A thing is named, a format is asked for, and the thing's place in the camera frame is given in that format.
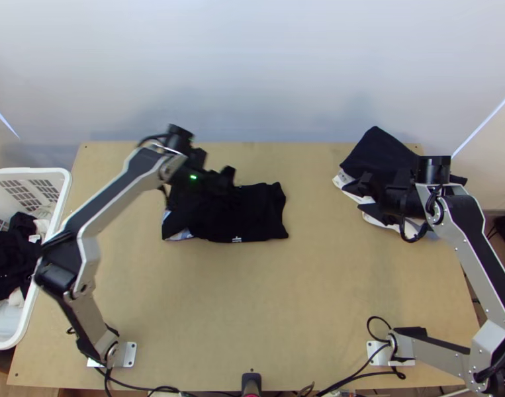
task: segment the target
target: wooden floor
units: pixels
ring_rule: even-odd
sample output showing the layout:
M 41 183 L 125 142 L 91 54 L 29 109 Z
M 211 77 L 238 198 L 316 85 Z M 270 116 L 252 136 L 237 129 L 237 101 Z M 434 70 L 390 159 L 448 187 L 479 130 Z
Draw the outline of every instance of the wooden floor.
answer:
M 491 228 L 492 222 L 490 219 L 486 222 L 486 230 Z M 497 252 L 501 262 L 505 266 L 505 243 L 499 236 L 494 236 L 491 239 L 491 244 Z M 485 321 L 485 314 L 479 304 L 475 304 L 477 317 L 479 323 L 483 324 Z M 39 387 L 24 387 L 24 386 L 7 386 L 6 375 L 0 374 L 0 397 L 107 397 L 105 391 L 102 390 L 70 390 L 70 389 L 53 389 L 53 388 L 39 388 Z M 403 388 L 403 389 L 372 389 L 372 390 L 358 390 L 366 397 L 380 396 L 380 397 L 439 397 L 442 394 L 461 390 L 465 386 L 446 386 L 427 387 L 427 388 Z M 111 394 L 115 397 L 145 397 L 145 392 L 119 392 L 112 391 Z M 195 393 L 198 397 L 224 397 L 217 393 Z M 291 397 L 294 396 L 291 392 L 284 392 L 282 395 L 277 395 L 275 392 L 266 392 L 264 397 Z M 460 394 L 461 397 L 475 397 L 476 394 L 467 392 Z

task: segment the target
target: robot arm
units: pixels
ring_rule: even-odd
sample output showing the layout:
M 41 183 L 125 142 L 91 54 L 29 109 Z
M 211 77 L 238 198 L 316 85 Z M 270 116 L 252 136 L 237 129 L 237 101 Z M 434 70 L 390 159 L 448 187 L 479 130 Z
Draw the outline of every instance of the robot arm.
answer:
M 437 166 L 430 165 L 433 160 Z M 422 157 L 422 161 L 429 165 L 421 173 L 418 170 L 415 191 L 428 227 L 454 247 L 487 321 L 471 346 L 431 338 L 421 327 L 395 328 L 387 337 L 390 347 L 378 353 L 375 364 L 421 360 L 462 378 L 477 394 L 505 396 L 505 269 L 484 235 L 485 220 L 478 202 L 462 185 L 449 183 L 450 158 Z M 371 345 L 376 350 L 383 343 Z
M 77 334 L 78 349 L 107 368 L 131 367 L 136 344 L 120 342 L 118 332 L 104 322 L 94 300 L 100 262 L 96 237 L 140 193 L 161 188 L 164 183 L 187 183 L 184 177 L 189 175 L 182 175 L 184 170 L 193 172 L 192 179 L 197 179 L 204 171 L 206 153 L 193 150 L 192 139 L 190 132 L 170 126 L 165 136 L 144 140 L 125 161 L 122 173 L 76 210 L 62 231 L 42 247 L 35 282 L 61 306 Z M 190 169 L 185 163 L 193 157 L 197 157 L 197 167 Z

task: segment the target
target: folded black shirt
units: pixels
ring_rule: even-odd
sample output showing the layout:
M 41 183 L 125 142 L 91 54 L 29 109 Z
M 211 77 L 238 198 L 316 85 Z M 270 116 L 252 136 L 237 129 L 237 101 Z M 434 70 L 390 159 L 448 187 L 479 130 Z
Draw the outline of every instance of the folded black shirt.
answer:
M 285 195 L 278 182 L 235 187 L 224 194 L 171 189 L 162 239 L 188 228 L 212 242 L 259 242 L 288 238 L 282 222 Z

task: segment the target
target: wire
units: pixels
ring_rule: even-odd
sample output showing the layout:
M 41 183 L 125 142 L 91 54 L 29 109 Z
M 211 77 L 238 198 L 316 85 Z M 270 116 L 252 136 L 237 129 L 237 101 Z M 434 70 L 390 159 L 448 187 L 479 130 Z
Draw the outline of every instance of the wire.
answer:
M 390 324 L 382 317 L 379 317 L 379 316 L 371 316 L 367 321 L 366 321 L 366 329 L 368 330 L 368 333 L 370 334 L 370 336 L 375 339 L 376 341 L 380 341 L 380 342 L 383 342 L 383 343 L 390 343 L 388 342 L 386 339 L 381 339 L 381 338 L 378 338 L 377 336 L 375 336 L 372 331 L 370 331 L 370 323 L 373 321 L 373 320 L 380 320 L 382 322 L 384 322 L 387 327 L 389 328 L 389 330 L 392 329 L 392 327 L 390 327 Z
M 385 349 L 386 347 L 390 347 L 392 344 L 390 343 L 390 341 L 388 340 L 385 340 L 385 339 L 380 339 L 378 337 L 376 337 L 372 331 L 370 331 L 370 323 L 373 321 L 373 320 L 380 320 L 382 322 L 384 322 L 389 330 L 392 329 L 392 327 L 390 326 L 390 324 L 382 317 L 379 317 L 379 316 L 371 316 L 367 321 L 366 321 L 366 329 L 368 330 L 368 333 L 370 334 L 371 337 L 373 337 L 375 340 L 377 341 L 380 341 L 380 342 L 383 342 L 384 345 L 381 346 L 380 348 L 378 348 L 376 351 L 373 352 L 373 354 L 368 358 L 368 360 L 366 361 L 366 363 L 363 364 L 363 366 L 361 368 L 359 368 L 359 370 L 357 370 L 356 372 L 354 372 L 353 374 L 349 375 L 347 378 L 344 378 L 343 380 L 340 380 L 339 382 L 335 383 L 335 384 L 332 384 L 331 386 L 323 389 L 321 392 L 318 392 L 316 394 L 316 397 L 322 397 L 323 395 L 333 391 L 333 390 L 336 390 L 336 389 L 339 389 L 341 388 L 342 386 L 344 386 L 345 384 L 348 384 L 350 382 L 353 382 L 354 380 L 357 380 L 357 379 L 361 379 L 361 378 L 367 378 L 369 376 L 377 376 L 377 375 L 396 375 L 399 379 L 401 380 L 404 380 L 406 379 L 406 375 L 404 373 L 401 373 L 399 371 L 397 371 L 396 367 L 392 367 L 392 370 L 391 371 L 385 371 L 385 372 L 375 372 L 375 373 L 366 373 L 366 374 L 362 374 L 360 375 L 360 373 L 368 366 L 369 363 L 372 363 L 373 362 L 373 358 L 383 349 Z
M 429 224 L 427 222 L 423 222 L 422 227 L 420 228 L 420 231 L 417 234 L 414 234 L 414 237 L 407 238 L 406 234 L 405 234 L 405 222 L 406 222 L 406 217 L 403 214 L 401 216 L 401 221 L 399 222 L 399 234 L 401 235 L 401 238 L 403 239 L 404 242 L 415 243 L 416 241 L 422 239 L 427 234 L 427 231 L 429 230 Z
M 500 358 L 495 362 L 495 364 L 491 365 L 491 367 L 483 369 L 477 374 L 473 374 L 475 382 L 477 383 L 484 382 L 487 378 L 494 375 L 504 363 L 505 363 L 505 352 L 500 356 Z
M 148 140 L 159 140 L 162 138 L 167 138 L 169 134 L 158 134 L 158 135 L 149 135 L 143 138 L 138 144 L 136 145 L 137 148 L 142 146 L 144 143 L 146 143 Z
M 111 392 L 109 392 L 109 386 L 107 384 L 107 381 L 109 380 L 112 371 L 113 371 L 112 368 L 107 369 L 107 371 L 105 372 L 105 376 L 103 377 L 103 388 L 105 389 L 105 394 L 107 395 L 107 397 L 112 397 Z
M 493 227 L 489 230 L 489 232 L 486 233 L 486 237 L 488 240 L 491 240 L 493 236 L 495 236 L 498 233 L 498 230 L 495 230 L 495 225 L 493 224 Z
M 111 372 L 113 371 L 112 369 L 110 369 L 110 370 L 108 369 L 106 372 L 103 372 L 100 368 L 96 367 L 95 370 L 98 371 L 105 378 L 105 392 L 106 393 L 109 393 L 109 387 L 107 386 L 108 381 L 114 382 L 116 384 L 119 384 L 120 386 L 123 386 L 125 388 L 129 388 L 132 390 L 140 390 L 140 391 L 144 391 L 144 392 L 164 392 L 165 391 L 168 393 L 180 393 L 179 389 L 177 389 L 176 387 L 172 387 L 172 386 L 158 386 L 155 388 L 132 386 L 131 384 L 123 383 L 117 379 L 114 379 L 111 376 Z
M 307 397 L 311 392 L 313 391 L 314 388 L 314 381 L 311 382 L 311 384 L 308 384 L 304 388 L 302 388 L 298 393 L 296 393 L 297 397 Z
M 371 363 L 371 361 L 373 360 L 373 358 L 381 351 L 383 350 L 384 348 L 386 347 L 389 347 L 390 346 L 390 342 L 388 341 L 387 344 L 381 346 L 380 348 L 378 348 L 371 356 L 370 358 L 368 358 L 368 360 L 366 361 L 366 363 L 364 363 L 364 365 L 359 368 L 359 370 L 355 373 L 353 373 L 352 375 L 349 375 L 347 378 L 344 378 L 343 380 L 340 380 L 339 382 L 337 383 L 334 383 L 332 384 L 331 386 L 323 389 L 321 392 L 318 392 L 316 394 L 316 397 L 321 397 L 335 389 L 338 389 L 342 386 L 344 386 L 345 384 L 347 383 L 350 383 L 350 382 L 353 382 L 354 380 L 357 380 L 357 379 L 361 379 L 361 378 L 367 378 L 368 376 L 377 376 L 377 375 L 396 375 L 399 379 L 405 379 L 406 376 L 404 373 L 400 373 L 396 370 L 396 367 L 392 367 L 392 370 L 391 371 L 386 371 L 386 372 L 377 372 L 377 373 L 367 373 L 367 374 L 362 374 L 362 375 L 359 375 L 363 370 L 364 368 L 366 368 L 368 366 L 369 363 Z

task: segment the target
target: black cable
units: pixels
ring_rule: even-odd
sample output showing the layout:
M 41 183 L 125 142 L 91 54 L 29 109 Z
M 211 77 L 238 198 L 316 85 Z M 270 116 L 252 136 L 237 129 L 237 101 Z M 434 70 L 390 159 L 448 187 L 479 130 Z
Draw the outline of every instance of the black cable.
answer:
M 501 366 L 504 365 L 504 363 L 505 363 L 505 352 L 500 356 L 500 358 L 495 362 L 495 364 L 491 365 L 491 367 L 483 369 L 479 373 L 473 374 L 475 382 L 477 383 L 484 382 L 487 378 L 494 375 L 501 368 Z
M 398 372 L 395 367 L 392 367 L 392 371 L 380 372 L 380 373 L 367 373 L 367 374 L 359 375 L 359 373 L 361 373 L 361 371 L 364 370 L 364 368 L 366 368 L 369 363 L 371 363 L 371 361 L 373 360 L 373 358 L 381 350 L 383 350 L 384 348 L 389 347 L 389 346 L 390 346 L 390 342 L 387 341 L 387 344 L 381 346 L 375 352 L 373 352 L 373 354 L 370 356 L 370 358 L 368 358 L 368 360 L 366 361 L 366 363 L 364 363 L 364 365 L 361 368 L 359 368 L 359 370 L 357 372 L 353 373 L 352 375 L 349 375 L 348 377 L 344 378 L 343 380 L 340 380 L 337 383 L 332 384 L 331 386 L 323 389 L 321 392 L 318 392 L 316 394 L 316 397 L 321 397 L 321 396 L 323 396 L 323 395 L 325 395 L 325 394 L 327 394 L 327 393 L 329 393 L 329 392 L 331 392 L 331 391 L 333 391 L 335 389 L 338 389 L 338 388 L 344 386 L 347 383 L 353 382 L 354 380 L 357 380 L 357 379 L 360 379 L 360 378 L 366 378 L 368 376 L 391 375 L 391 374 L 394 374 L 399 379 L 405 379 L 406 378 L 405 374 Z
M 357 376 L 354 376 L 353 378 L 347 378 L 345 380 L 341 380 L 340 382 L 337 382 L 335 384 L 332 384 L 330 387 L 328 387 L 327 389 L 324 389 L 323 391 L 319 392 L 316 394 L 316 397 L 321 397 L 335 389 L 338 389 L 338 388 L 341 388 L 342 386 L 344 386 L 345 384 L 348 384 L 350 382 L 353 382 L 354 380 L 357 380 L 357 379 L 362 379 L 362 378 L 367 378 L 369 376 L 377 376 L 377 375 L 396 375 L 399 379 L 403 380 L 406 378 L 405 374 L 404 373 L 401 373 L 401 372 L 398 372 L 395 367 L 392 367 L 393 370 L 392 371 L 385 371 L 385 372 L 380 372 L 380 373 L 367 373 L 367 374 L 362 374 L 362 375 L 357 375 Z
M 407 238 L 406 234 L 405 234 L 405 222 L 406 222 L 406 217 L 405 217 L 405 215 L 402 215 L 401 221 L 399 222 L 399 234 L 401 235 L 401 238 L 403 239 L 404 242 L 415 243 L 416 241 L 422 239 L 427 234 L 427 232 L 429 230 L 429 224 L 427 222 L 423 222 L 422 227 L 420 228 L 420 231 L 417 234 L 414 234 L 414 237 Z
M 107 369 L 107 371 L 105 372 L 105 376 L 103 377 L 103 388 L 105 389 L 105 394 L 107 395 L 107 397 L 112 397 L 111 392 L 109 392 L 109 386 L 107 384 L 112 371 L 113 371 L 112 368 Z
M 370 336 L 375 339 L 376 341 L 380 341 L 380 342 L 383 342 L 383 343 L 390 343 L 388 342 L 386 339 L 381 339 L 381 338 L 378 338 L 377 336 L 375 336 L 372 331 L 370 331 L 370 323 L 373 321 L 373 320 L 380 320 L 382 322 L 384 322 L 387 327 L 389 328 L 389 330 L 392 329 L 392 327 L 390 327 L 390 324 L 382 317 L 379 317 L 379 316 L 371 316 L 367 321 L 366 321 L 366 329 L 368 330 L 368 333 L 370 334 Z
M 489 232 L 486 233 L 486 237 L 488 240 L 491 240 L 493 236 L 495 236 L 498 233 L 497 230 L 495 230 L 495 225 L 493 224 L 493 227 L 489 230 Z
M 114 379 L 111 376 L 112 369 L 111 370 L 107 370 L 107 372 L 109 372 L 109 374 L 107 374 L 107 372 L 104 373 L 98 367 L 96 367 L 95 370 L 98 371 L 103 377 L 105 377 L 107 381 L 114 382 L 116 384 L 119 384 L 120 386 L 123 386 L 125 388 L 129 388 L 129 389 L 132 389 L 132 390 L 140 390 L 140 391 L 143 391 L 143 392 L 153 392 L 153 391 L 161 391 L 162 392 L 162 391 L 166 391 L 168 393 L 180 393 L 179 389 L 177 389 L 176 387 L 172 387 L 172 386 L 158 386 L 158 387 L 155 387 L 155 388 L 132 386 L 131 384 L 123 383 L 123 382 L 120 382 L 117 379 Z

